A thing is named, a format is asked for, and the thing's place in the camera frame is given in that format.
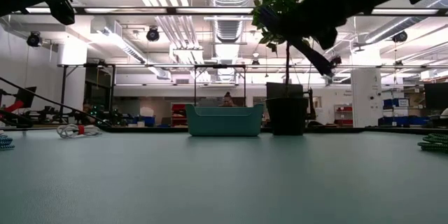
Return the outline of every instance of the table surface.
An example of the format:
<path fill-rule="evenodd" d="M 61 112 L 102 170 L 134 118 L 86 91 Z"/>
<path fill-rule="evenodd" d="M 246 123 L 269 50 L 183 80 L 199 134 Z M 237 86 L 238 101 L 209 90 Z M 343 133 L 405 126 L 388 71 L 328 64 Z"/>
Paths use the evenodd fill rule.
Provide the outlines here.
<path fill-rule="evenodd" d="M 0 223 L 446 223 L 448 155 L 421 136 L 7 132 Z"/>

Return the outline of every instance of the ceiling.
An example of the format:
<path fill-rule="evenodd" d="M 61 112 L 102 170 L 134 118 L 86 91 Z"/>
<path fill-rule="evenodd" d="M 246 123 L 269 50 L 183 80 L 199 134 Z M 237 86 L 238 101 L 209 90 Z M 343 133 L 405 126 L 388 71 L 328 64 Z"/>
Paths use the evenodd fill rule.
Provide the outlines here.
<path fill-rule="evenodd" d="M 208 6 L 209 0 L 188 0 L 191 6 Z M 79 6 L 144 6 L 142 0 L 75 0 L 74 5 Z M 408 0 L 392 0 L 384 3 L 379 7 L 385 8 L 412 8 Z M 133 46 L 140 49 L 143 53 L 146 53 L 149 57 L 153 58 L 159 63 L 171 63 L 171 59 L 168 56 L 170 42 L 164 35 L 161 28 L 160 40 L 157 42 L 148 42 L 146 39 L 146 32 L 148 28 L 153 25 L 157 25 L 154 16 L 142 15 L 142 16 L 107 16 L 105 17 L 107 22 L 119 22 L 123 27 L 123 37 L 129 40 Z M 128 56 L 119 49 L 118 46 L 110 43 L 110 41 L 102 39 L 101 34 L 91 32 L 90 23 L 93 17 L 89 16 L 77 16 L 76 24 L 70 26 L 70 29 L 76 31 L 81 36 L 84 36 L 89 40 L 88 57 L 98 57 L 106 59 L 109 62 L 119 63 L 135 63 L 130 60 Z M 393 17 L 355 17 L 350 18 L 348 22 L 338 27 L 339 32 L 338 41 L 349 38 L 352 42 L 356 42 L 357 35 L 366 34 L 374 31 L 392 20 Z M 200 45 L 203 47 L 203 57 L 205 60 L 211 59 L 214 55 L 214 35 L 210 21 L 205 21 L 204 16 L 193 16 L 192 22 L 194 24 L 195 32 L 197 34 Z M 54 18 L 48 16 L 26 16 L 15 15 L 12 16 L 11 23 L 20 24 L 17 27 L 19 30 L 21 27 L 32 24 L 51 25 L 57 24 Z M 444 26 L 448 24 L 448 18 L 446 17 L 432 17 L 420 22 L 413 27 L 406 29 L 408 33 L 408 40 L 403 44 L 396 45 L 392 41 L 381 41 L 374 45 L 369 45 L 367 49 L 374 48 L 379 50 L 381 56 L 381 63 L 391 64 L 395 59 L 417 53 L 419 51 L 436 46 L 437 44 L 448 41 L 447 32 L 448 26 L 445 29 Z M 439 29 L 439 31 L 431 34 L 432 31 Z M 279 47 L 278 54 L 270 52 L 264 45 L 258 45 L 260 35 L 254 33 L 255 27 L 251 25 L 250 21 L 246 21 L 243 28 L 243 36 L 241 39 L 241 45 L 239 47 L 239 62 L 245 62 L 250 64 L 253 59 L 253 53 L 258 53 L 260 63 L 264 64 L 284 64 L 285 63 L 285 45 Z M 63 31 L 45 31 L 42 33 L 45 39 L 51 39 L 56 43 L 63 41 L 67 37 L 67 33 Z M 314 44 L 314 48 L 320 53 L 324 53 L 320 49 L 317 43 Z M 350 55 L 353 52 L 352 43 L 346 43 L 342 48 L 338 48 L 337 52 L 332 52 L 326 56 L 331 56 L 333 53 L 342 57 L 344 64 L 351 63 Z M 308 64 L 309 62 L 298 52 L 296 49 L 291 49 L 291 55 L 293 62 L 296 64 Z M 440 51 L 436 55 L 428 55 L 422 59 L 416 60 L 412 64 L 425 64 L 434 59 L 442 59 L 448 56 L 448 50 Z"/>

